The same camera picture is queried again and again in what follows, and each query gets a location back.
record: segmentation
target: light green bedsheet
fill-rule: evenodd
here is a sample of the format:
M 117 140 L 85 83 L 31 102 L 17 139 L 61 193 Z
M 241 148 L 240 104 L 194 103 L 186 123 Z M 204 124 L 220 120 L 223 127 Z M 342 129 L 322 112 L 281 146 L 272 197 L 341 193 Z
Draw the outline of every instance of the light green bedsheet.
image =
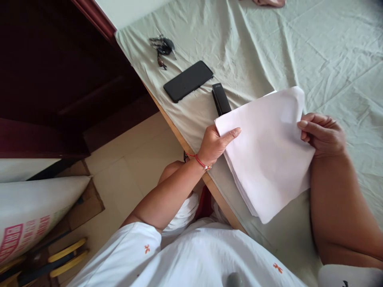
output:
M 168 71 L 158 67 L 149 46 L 157 28 L 176 44 L 178 60 L 164 57 Z M 383 229 L 381 1 L 288 0 L 274 9 L 250 0 L 175 0 L 116 38 L 194 151 L 217 117 L 212 84 L 223 84 L 232 109 L 272 90 L 300 86 L 306 112 L 330 114 L 344 127 L 361 189 Z M 199 60 L 215 78 L 174 104 L 163 85 Z M 248 234 L 306 284 L 317 285 L 321 263 L 310 233 L 309 192 L 263 225 L 250 215 L 224 158 L 209 173 Z

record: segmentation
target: sheet of paper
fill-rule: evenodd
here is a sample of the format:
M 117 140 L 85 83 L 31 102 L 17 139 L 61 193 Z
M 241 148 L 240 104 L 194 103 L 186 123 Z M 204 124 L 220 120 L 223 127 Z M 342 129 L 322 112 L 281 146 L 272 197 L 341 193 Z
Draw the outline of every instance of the sheet of paper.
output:
M 240 127 L 225 158 L 243 200 L 254 216 L 268 223 L 310 187 L 315 149 L 300 139 L 304 92 L 293 87 L 245 104 L 215 120 L 220 135 Z

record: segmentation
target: orange embroidery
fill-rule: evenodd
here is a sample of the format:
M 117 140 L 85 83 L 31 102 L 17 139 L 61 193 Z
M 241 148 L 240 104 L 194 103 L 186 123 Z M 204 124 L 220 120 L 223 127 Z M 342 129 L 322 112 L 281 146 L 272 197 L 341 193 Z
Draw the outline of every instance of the orange embroidery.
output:
M 281 274 L 283 273 L 282 268 L 279 267 L 277 263 L 274 263 L 273 267 L 274 267 L 275 269 L 278 269 L 279 273 L 281 273 Z

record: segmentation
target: wooden bed frame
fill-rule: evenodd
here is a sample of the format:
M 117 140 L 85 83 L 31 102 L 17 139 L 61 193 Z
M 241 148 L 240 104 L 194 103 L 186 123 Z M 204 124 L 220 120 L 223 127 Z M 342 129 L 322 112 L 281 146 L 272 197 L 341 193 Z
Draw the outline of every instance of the wooden bed frame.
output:
M 172 132 L 180 142 L 182 148 L 188 152 L 188 153 L 193 153 L 193 150 L 189 146 L 189 144 L 186 142 L 180 131 L 176 128 L 172 120 L 169 118 L 169 116 L 165 113 L 164 109 L 160 106 L 156 98 L 153 96 L 153 94 L 149 91 L 149 89 L 146 87 L 144 84 L 145 88 L 148 90 L 149 95 L 152 97 L 153 101 L 155 102 L 156 106 L 160 110 L 161 114 L 165 118 L 166 122 L 170 126 Z M 238 218 L 235 216 L 234 212 L 231 210 L 230 206 L 227 204 L 225 199 L 223 198 L 221 192 L 218 190 L 217 186 L 215 185 L 214 181 L 211 179 L 210 175 L 208 173 L 205 173 L 202 177 L 203 181 L 205 182 L 207 188 L 210 190 L 211 195 L 214 197 L 215 201 L 221 208 L 223 214 L 226 216 L 227 220 L 231 224 L 231 226 L 234 229 L 238 229 L 245 234 L 247 232 L 243 228 L 242 224 L 239 222 Z

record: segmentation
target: black stapler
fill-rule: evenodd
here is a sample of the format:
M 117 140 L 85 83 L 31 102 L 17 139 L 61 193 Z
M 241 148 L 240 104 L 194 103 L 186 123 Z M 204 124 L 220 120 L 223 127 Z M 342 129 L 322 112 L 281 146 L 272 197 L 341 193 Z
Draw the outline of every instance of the black stapler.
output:
M 225 91 L 221 83 L 214 84 L 211 93 L 213 94 L 218 116 L 222 116 L 223 114 L 226 114 L 231 111 L 229 101 L 227 100 Z

